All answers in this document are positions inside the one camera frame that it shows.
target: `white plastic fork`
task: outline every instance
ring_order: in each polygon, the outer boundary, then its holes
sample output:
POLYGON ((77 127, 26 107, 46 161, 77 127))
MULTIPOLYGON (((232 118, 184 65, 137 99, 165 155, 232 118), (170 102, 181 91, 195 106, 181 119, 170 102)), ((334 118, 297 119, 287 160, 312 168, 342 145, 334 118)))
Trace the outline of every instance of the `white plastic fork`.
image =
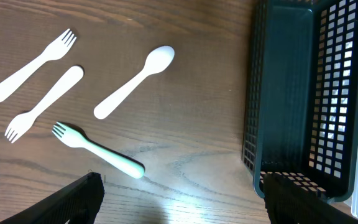
POLYGON ((133 178, 139 179, 144 175, 145 170, 142 165, 98 146, 67 125, 57 122, 57 124, 53 126, 52 133, 68 147, 83 147, 133 178))
POLYGON ((76 36, 67 29, 33 61, 0 83, 0 102, 17 90, 39 67, 50 60, 61 59, 74 44, 76 36))
POLYGON ((17 115, 5 131, 5 136, 9 141, 14 143, 34 124, 35 119, 44 112, 53 102, 65 94, 73 87, 84 75, 84 71, 80 66, 72 66, 66 73, 56 82, 49 92, 31 111, 17 115))

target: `dark green basket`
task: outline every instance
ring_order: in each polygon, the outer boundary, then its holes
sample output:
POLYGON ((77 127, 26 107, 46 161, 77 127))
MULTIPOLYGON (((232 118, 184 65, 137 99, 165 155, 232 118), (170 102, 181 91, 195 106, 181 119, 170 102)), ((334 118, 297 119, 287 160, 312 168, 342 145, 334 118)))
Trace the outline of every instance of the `dark green basket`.
POLYGON ((358 143, 358 0, 263 0, 250 48, 243 161, 329 202, 351 196, 358 143))

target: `green fork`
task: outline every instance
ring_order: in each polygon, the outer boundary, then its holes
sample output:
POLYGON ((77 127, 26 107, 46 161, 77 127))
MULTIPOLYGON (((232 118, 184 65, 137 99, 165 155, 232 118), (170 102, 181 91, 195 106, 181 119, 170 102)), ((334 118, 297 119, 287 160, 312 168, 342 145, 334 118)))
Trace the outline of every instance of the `green fork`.
POLYGON ((144 167, 142 165, 96 145, 87 140, 81 133, 65 124, 60 122, 56 123, 58 125, 53 125, 52 133, 54 133, 62 143, 69 147, 83 147, 133 178, 139 179, 143 177, 144 167))

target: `plastic utensil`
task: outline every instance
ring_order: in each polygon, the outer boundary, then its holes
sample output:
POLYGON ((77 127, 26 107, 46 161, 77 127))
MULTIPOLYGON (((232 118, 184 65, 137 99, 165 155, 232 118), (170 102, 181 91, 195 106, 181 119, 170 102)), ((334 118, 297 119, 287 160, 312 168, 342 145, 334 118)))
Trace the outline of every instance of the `plastic utensil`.
POLYGON ((83 147, 131 177, 143 177, 144 167, 140 164, 88 141, 81 133, 67 125, 60 122, 57 124, 53 126, 52 133, 68 147, 83 147))
POLYGON ((172 62, 175 51, 170 46, 153 50, 147 56, 142 71, 95 107, 93 113, 98 119, 106 118, 124 99, 149 75, 164 71, 172 62))
POLYGON ((74 44, 76 37, 67 29, 56 40, 50 43, 45 50, 26 66, 0 83, 0 102, 8 98, 18 89, 39 67, 50 60, 61 59, 74 44))
POLYGON ((17 115, 6 129, 5 136, 14 143, 33 125, 35 119, 46 110, 53 102, 65 94, 84 75, 80 66, 72 66, 56 82, 49 92, 31 111, 17 115))

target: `white plastic spoon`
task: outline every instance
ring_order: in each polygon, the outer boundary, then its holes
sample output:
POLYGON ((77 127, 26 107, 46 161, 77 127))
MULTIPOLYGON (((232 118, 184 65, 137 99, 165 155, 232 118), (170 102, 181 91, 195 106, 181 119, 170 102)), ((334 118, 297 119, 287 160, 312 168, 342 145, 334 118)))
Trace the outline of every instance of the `white plastic spoon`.
POLYGON ((146 77, 164 71, 171 64, 174 55, 175 51, 170 46, 159 47, 149 53, 143 70, 100 102, 94 108, 94 116, 98 119, 106 118, 146 77))

